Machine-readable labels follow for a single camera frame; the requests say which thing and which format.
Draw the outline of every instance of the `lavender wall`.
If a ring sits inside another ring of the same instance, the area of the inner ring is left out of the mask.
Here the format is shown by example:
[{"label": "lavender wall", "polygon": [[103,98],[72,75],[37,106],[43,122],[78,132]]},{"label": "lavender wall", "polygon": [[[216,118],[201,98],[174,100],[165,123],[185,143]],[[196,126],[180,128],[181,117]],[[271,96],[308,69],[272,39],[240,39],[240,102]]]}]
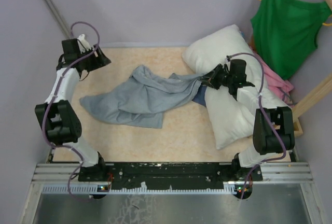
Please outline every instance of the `lavender wall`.
[{"label": "lavender wall", "polygon": [[54,0],[63,17],[94,24],[103,46],[187,45],[236,23],[249,36],[256,0]]},{"label": "lavender wall", "polygon": [[0,9],[0,223],[17,223],[47,154],[34,107],[51,90],[63,36],[42,0],[1,0]]},{"label": "lavender wall", "polygon": [[[323,26],[318,35],[318,50],[308,57],[292,77],[293,97],[303,98],[329,73],[332,73],[332,27]],[[326,212],[332,223],[332,94],[300,117],[304,135],[296,140],[300,159],[308,161]]]}]

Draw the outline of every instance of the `blue cloth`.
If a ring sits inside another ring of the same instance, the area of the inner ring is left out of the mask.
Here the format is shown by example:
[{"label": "blue cloth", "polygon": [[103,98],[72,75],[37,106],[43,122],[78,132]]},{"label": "blue cloth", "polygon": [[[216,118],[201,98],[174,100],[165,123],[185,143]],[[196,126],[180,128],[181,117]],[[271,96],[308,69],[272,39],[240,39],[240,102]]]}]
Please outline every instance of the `blue cloth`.
[{"label": "blue cloth", "polygon": [[79,102],[106,123],[161,128],[163,112],[190,102],[201,85],[201,76],[172,74],[166,79],[141,65],[112,92],[85,96]]},{"label": "blue cloth", "polygon": [[203,86],[201,85],[198,89],[197,94],[195,95],[195,97],[192,99],[192,101],[205,106],[206,107],[206,102],[205,102],[205,92],[206,92],[206,88],[207,86]]}]

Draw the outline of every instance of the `green tank top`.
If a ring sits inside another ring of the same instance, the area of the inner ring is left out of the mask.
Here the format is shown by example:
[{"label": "green tank top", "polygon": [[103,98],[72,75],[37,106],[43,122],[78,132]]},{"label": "green tank top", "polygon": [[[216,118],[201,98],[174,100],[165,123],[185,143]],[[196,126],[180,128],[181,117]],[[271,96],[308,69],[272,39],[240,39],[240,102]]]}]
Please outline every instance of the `green tank top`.
[{"label": "green tank top", "polygon": [[257,53],[281,78],[289,79],[317,49],[317,34],[332,14],[326,2],[261,0],[251,19]]}]

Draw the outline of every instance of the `wooden rod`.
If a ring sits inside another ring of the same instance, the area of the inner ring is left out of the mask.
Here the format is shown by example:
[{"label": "wooden rod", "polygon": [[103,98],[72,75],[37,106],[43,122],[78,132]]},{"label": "wooden rod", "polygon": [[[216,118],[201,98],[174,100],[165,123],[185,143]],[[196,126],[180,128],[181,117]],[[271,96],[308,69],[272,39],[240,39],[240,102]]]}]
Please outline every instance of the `wooden rod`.
[{"label": "wooden rod", "polygon": [[293,120],[308,111],[313,105],[332,92],[332,73],[318,84],[306,97],[293,107]]}]

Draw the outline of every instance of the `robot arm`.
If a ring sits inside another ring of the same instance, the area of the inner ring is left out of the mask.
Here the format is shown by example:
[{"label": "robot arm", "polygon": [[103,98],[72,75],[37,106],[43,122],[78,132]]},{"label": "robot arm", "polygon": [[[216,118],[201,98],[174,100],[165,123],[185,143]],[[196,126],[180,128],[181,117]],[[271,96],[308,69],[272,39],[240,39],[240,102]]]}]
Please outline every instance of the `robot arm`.
[{"label": "robot arm", "polygon": [[[204,75],[201,81],[203,85],[214,89],[227,87],[234,99],[241,102],[255,116],[253,143],[236,155],[240,167],[253,167],[267,158],[282,153],[283,149],[259,107],[257,88],[246,81],[245,67],[244,60],[230,60],[230,69],[227,65],[219,64]],[[261,105],[269,121],[280,127],[276,132],[286,150],[293,149],[295,141],[292,110],[289,107],[276,106],[264,97],[261,97]]]},{"label": "robot arm", "polygon": [[63,72],[67,69],[69,64],[90,53],[92,48],[88,42],[85,41],[83,35],[79,36],[78,39],[62,41],[62,47],[64,53],[59,59],[57,78],[51,94],[43,104],[35,107],[35,113],[40,126],[42,126],[46,108],[54,96],[58,82],[62,77],[57,98],[52,103],[47,116],[47,138],[56,146],[61,147],[66,145],[75,148],[84,158],[84,163],[82,164],[83,169],[85,168],[87,170],[90,168],[91,170],[96,170],[95,167],[103,166],[103,159],[81,136],[81,123],[71,107],[71,100],[82,71],[86,70],[90,72],[96,70],[109,64],[110,60],[103,54],[100,48],[97,48],[95,54],[75,64],[63,76]]}]

